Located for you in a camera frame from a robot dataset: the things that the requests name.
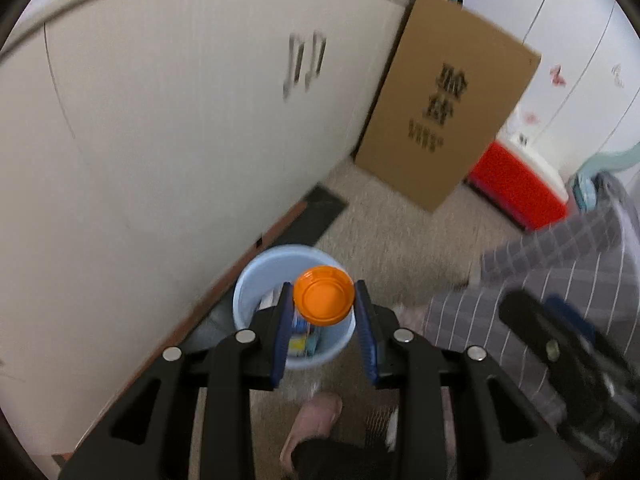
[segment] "cardboard box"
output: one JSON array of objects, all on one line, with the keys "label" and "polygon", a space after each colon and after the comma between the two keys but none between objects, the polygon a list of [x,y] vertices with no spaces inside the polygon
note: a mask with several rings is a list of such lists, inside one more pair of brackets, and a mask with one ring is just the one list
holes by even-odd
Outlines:
[{"label": "cardboard box", "polygon": [[539,63],[459,4],[416,0],[356,164],[434,211],[495,138]]}]

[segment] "light blue trash can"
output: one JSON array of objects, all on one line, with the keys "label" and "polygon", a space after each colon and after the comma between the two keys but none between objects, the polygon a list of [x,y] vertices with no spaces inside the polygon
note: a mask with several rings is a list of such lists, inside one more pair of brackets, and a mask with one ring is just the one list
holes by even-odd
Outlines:
[{"label": "light blue trash can", "polygon": [[[344,270],[328,254],[313,247],[286,245],[264,251],[247,265],[236,284],[233,300],[234,323],[238,330],[247,328],[260,303],[270,290],[283,284],[293,283],[311,267],[328,265]],[[356,320],[353,309],[340,323],[322,327],[322,336],[316,353],[311,357],[287,357],[289,370],[302,370],[329,362],[335,358],[353,335]]]}]

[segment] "orange lid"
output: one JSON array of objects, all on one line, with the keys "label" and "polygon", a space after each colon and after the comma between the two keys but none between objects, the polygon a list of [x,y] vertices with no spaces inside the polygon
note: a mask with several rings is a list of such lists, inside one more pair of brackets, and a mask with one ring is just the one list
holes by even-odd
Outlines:
[{"label": "orange lid", "polygon": [[316,326],[342,321],[354,298],[351,278],[343,270],[331,266],[312,267],[293,284],[293,303],[302,317]]}]

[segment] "chinese characters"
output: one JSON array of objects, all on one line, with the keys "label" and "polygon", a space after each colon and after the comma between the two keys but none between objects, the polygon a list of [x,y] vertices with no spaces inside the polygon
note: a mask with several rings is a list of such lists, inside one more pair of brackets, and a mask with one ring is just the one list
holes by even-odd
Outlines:
[{"label": "chinese characters", "polygon": [[442,136],[434,134],[426,126],[415,122],[413,119],[409,119],[409,138],[423,149],[428,148],[431,153],[444,144]]},{"label": "chinese characters", "polygon": [[456,101],[460,102],[468,83],[464,71],[443,63],[442,72],[436,78],[436,85],[438,89],[429,96],[429,105],[423,110],[422,116],[444,126],[447,119],[453,117],[453,105]]}]

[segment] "shoe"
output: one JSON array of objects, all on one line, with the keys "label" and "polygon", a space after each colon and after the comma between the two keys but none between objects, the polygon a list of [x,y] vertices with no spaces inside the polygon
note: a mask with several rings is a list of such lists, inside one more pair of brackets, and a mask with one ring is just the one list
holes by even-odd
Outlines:
[{"label": "shoe", "polygon": [[280,453],[280,465],[288,474],[293,473],[291,453],[296,446],[310,438],[329,437],[340,412],[342,399],[329,392],[315,394],[302,405]]}]

